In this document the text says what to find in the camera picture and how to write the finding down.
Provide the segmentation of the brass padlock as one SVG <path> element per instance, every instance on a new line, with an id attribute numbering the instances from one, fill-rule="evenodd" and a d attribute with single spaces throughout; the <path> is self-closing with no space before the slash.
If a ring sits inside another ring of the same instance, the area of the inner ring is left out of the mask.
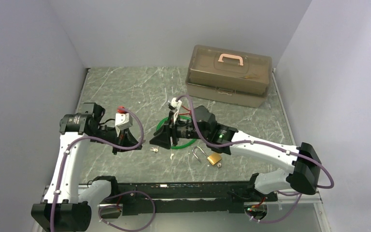
<path id="1" fill-rule="evenodd" d="M 194 157 L 201 163 L 201 159 L 198 157 L 197 153 L 196 153 L 196 150 L 199 150 L 203 153 L 203 155 L 206 157 L 207 161 L 212 165 L 212 166 L 216 166 L 217 163 L 221 163 L 221 160 L 222 160 L 222 157 L 220 154 L 218 153 L 212 153 L 210 155 L 207 155 L 201 147 L 199 146 L 196 146 L 192 149 L 192 153 L 194 155 Z"/>

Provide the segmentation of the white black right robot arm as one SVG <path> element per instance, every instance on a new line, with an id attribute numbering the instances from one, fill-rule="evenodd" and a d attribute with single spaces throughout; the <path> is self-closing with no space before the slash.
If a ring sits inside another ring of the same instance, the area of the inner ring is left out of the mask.
<path id="1" fill-rule="evenodd" d="M 318 187 L 321 161 L 312 145 L 282 145 L 256 138 L 236 128 L 220 124 L 204 106 L 191 112 L 191 119 L 168 119 L 154 133 L 150 144 L 165 149 L 177 145 L 179 139 L 201 139 L 213 152 L 255 158 L 273 164 L 278 169 L 265 174 L 253 174 L 247 195 L 258 201 L 265 194 L 293 189 L 301 194 L 314 195 Z"/>

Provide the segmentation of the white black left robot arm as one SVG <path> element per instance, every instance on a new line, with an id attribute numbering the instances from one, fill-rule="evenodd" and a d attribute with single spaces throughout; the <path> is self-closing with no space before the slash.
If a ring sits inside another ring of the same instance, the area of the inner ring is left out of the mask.
<path id="1" fill-rule="evenodd" d="M 84 232 L 102 201 L 113 203 L 119 198 L 118 182 L 112 176 L 98 176 L 79 192 L 80 172 L 90 142 L 111 146 L 113 154 L 140 150 L 144 142 L 143 126 L 133 112 L 119 107 L 114 127 L 101 122 L 105 112 L 99 104 L 87 102 L 81 111 L 60 120 L 54 174 L 43 199 L 31 210 L 45 232 Z"/>

